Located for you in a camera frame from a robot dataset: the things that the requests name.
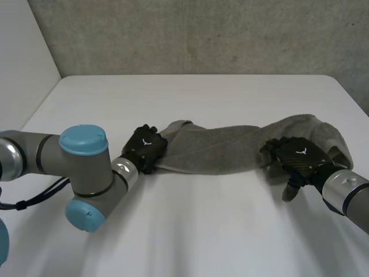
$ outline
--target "silver metal ring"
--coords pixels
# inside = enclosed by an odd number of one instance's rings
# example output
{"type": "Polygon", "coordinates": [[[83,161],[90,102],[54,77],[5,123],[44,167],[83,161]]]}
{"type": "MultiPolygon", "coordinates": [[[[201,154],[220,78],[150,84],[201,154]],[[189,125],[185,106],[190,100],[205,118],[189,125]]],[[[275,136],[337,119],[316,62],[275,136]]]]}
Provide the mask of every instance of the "silver metal ring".
{"type": "Polygon", "coordinates": [[[0,138],[0,164],[2,167],[0,181],[12,181],[23,171],[23,159],[18,148],[4,138],[0,138]]]}

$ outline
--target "logo on robotic hand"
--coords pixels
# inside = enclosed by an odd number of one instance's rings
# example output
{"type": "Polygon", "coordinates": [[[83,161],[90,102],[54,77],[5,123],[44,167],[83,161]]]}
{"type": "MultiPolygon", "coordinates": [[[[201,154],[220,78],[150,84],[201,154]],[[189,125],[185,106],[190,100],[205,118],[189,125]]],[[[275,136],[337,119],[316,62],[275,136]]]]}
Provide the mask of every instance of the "logo on robotic hand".
{"type": "Polygon", "coordinates": [[[152,144],[152,143],[147,143],[144,138],[142,139],[142,142],[144,143],[144,145],[151,145],[152,144]]]}
{"type": "Polygon", "coordinates": [[[306,149],[306,148],[305,148],[305,150],[304,150],[304,151],[301,151],[301,152],[296,151],[296,153],[297,153],[297,154],[304,154],[304,155],[306,155],[306,152],[307,152],[307,149],[306,149]]]}

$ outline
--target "robotic hand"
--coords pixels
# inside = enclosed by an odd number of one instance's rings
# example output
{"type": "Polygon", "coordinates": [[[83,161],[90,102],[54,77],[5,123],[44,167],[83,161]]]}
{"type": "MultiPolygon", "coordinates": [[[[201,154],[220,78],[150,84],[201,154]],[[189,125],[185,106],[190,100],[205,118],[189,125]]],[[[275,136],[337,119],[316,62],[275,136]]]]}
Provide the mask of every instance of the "robotic hand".
{"type": "Polygon", "coordinates": [[[336,166],[305,138],[270,140],[260,153],[268,162],[279,162],[290,175],[282,195],[285,202],[293,200],[301,187],[314,185],[331,211],[347,216],[369,234],[369,180],[336,166]]]}
{"type": "Polygon", "coordinates": [[[122,149],[121,158],[131,160],[139,171],[150,174],[156,161],[164,154],[168,142],[145,124],[137,128],[122,149]]]}

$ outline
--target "white wall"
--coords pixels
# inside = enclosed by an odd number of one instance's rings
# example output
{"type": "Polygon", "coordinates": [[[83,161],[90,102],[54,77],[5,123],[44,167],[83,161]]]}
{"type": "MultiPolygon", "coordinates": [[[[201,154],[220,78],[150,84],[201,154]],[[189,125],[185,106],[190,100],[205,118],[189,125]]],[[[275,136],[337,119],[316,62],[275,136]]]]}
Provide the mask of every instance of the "white wall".
{"type": "Polygon", "coordinates": [[[0,130],[20,129],[60,80],[26,0],[0,0],[0,130]]]}

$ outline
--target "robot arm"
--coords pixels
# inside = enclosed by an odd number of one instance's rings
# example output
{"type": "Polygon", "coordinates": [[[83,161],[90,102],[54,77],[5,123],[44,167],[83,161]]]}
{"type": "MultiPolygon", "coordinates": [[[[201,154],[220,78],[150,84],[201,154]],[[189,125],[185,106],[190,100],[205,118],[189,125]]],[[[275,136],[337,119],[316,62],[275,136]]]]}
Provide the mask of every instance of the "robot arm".
{"type": "Polygon", "coordinates": [[[268,141],[264,159],[278,161],[291,176],[283,200],[291,201],[299,189],[314,185],[331,211],[347,216],[369,234],[369,180],[336,166],[326,153],[305,138],[268,141]]]}
{"type": "Polygon", "coordinates": [[[74,197],[66,207],[66,217],[76,228],[94,232],[132,188],[139,173],[151,173],[164,153],[167,141],[156,132],[148,125],[137,128],[122,155],[112,162],[106,134],[95,125],[74,126],[60,136],[3,132],[0,181],[28,173],[68,177],[74,197]]]}

